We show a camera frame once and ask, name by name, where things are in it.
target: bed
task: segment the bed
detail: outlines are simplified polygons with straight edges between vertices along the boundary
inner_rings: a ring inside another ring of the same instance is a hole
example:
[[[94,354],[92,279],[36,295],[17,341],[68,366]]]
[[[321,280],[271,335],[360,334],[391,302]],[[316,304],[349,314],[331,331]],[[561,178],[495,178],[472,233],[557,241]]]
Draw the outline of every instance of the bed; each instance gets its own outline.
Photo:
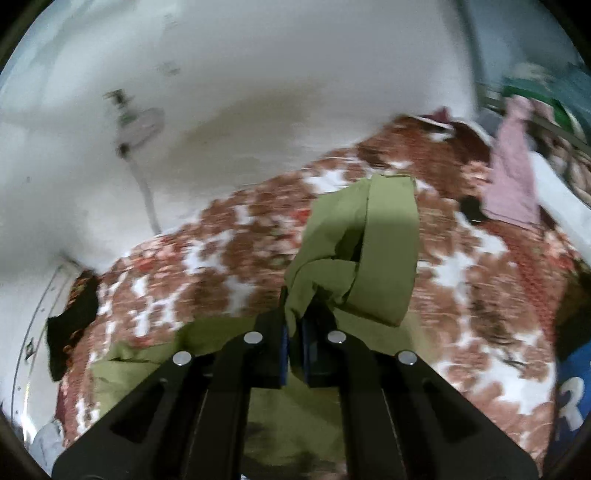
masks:
[[[410,309],[440,345],[431,366],[541,467],[554,418],[553,326],[567,314],[565,296],[580,297],[580,257],[545,212],[535,232],[467,221],[458,201],[485,186],[489,143],[477,125],[401,116],[132,249],[102,276],[97,318],[61,382],[66,444],[99,418],[90,366],[111,345],[155,345],[195,316],[274,307],[313,199],[376,173],[405,173],[416,179],[420,215]]]

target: white wall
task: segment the white wall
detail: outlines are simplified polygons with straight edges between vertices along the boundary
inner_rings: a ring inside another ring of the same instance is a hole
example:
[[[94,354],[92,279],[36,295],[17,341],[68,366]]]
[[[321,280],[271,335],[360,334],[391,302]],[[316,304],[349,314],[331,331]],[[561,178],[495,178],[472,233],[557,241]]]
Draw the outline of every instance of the white wall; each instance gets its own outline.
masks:
[[[151,236],[117,88],[165,111],[135,154],[165,229],[392,114],[473,109],[449,0],[56,0],[0,76],[3,272],[56,252],[103,270]]]
[[[8,418],[11,416],[12,384],[25,333],[58,266],[57,260],[39,262],[18,274],[0,274],[0,403]]]

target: green fabric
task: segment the green fabric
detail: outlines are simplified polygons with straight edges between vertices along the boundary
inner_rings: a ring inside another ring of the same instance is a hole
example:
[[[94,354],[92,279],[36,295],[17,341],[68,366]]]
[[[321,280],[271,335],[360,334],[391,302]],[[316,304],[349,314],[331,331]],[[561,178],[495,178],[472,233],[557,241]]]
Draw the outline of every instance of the green fabric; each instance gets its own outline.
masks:
[[[573,124],[570,120],[570,117],[558,100],[555,100],[537,91],[520,88],[514,85],[506,85],[503,88],[502,95],[503,97],[512,97],[514,95],[520,95],[522,97],[539,100],[540,102],[544,102],[550,105],[554,109],[554,120],[559,125],[559,127],[563,130],[566,130],[569,133],[573,133]]]
[[[410,177],[375,175],[318,198],[301,249],[285,272],[290,332],[321,289],[339,326],[348,312],[364,341],[382,336],[377,324],[398,326],[407,312],[417,258]]]
[[[170,343],[144,349],[116,343],[107,355],[90,366],[100,415],[123,400],[176,352],[186,350],[196,356],[217,352],[229,339],[252,330],[253,326],[253,318],[211,317],[185,325]]]
[[[285,272],[290,331],[318,292],[339,327],[370,348],[389,354],[411,348],[428,357],[427,337],[416,317],[406,314],[417,256],[418,212],[410,177],[373,176],[320,197],[300,252]],[[92,366],[100,413],[174,352],[214,352],[252,325],[252,319],[196,319],[168,345],[143,351],[115,345]],[[309,389],[291,372],[282,390],[251,391],[248,423],[245,457],[258,465],[297,464],[296,469],[310,470],[345,458],[337,389]],[[243,473],[256,479],[269,471]]]

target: pink towel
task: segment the pink towel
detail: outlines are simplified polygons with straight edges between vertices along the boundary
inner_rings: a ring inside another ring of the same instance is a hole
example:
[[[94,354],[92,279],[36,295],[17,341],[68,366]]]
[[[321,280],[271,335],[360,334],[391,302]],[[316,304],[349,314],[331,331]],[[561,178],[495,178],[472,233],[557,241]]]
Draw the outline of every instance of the pink towel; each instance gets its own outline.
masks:
[[[491,152],[492,184],[484,194],[482,212],[493,220],[532,229],[540,222],[534,172],[525,141],[525,121],[531,116],[532,106],[520,96],[506,102],[506,116]]]

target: metal screw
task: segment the metal screw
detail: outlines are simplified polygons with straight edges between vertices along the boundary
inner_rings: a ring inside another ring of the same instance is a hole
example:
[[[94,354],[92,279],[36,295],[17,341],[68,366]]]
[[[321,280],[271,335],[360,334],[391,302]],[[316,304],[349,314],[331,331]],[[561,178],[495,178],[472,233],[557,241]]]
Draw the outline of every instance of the metal screw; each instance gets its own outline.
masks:
[[[193,356],[184,350],[176,352],[173,356],[173,362],[180,367],[187,365],[192,359]]]
[[[398,354],[398,361],[404,365],[414,365],[417,363],[417,355],[410,350],[404,350]]]
[[[249,345],[256,345],[262,342],[262,334],[260,332],[248,332],[244,335],[244,341]]]
[[[347,336],[340,330],[333,330],[332,332],[329,332],[329,334],[326,336],[326,339],[330,343],[343,343],[347,339]]]

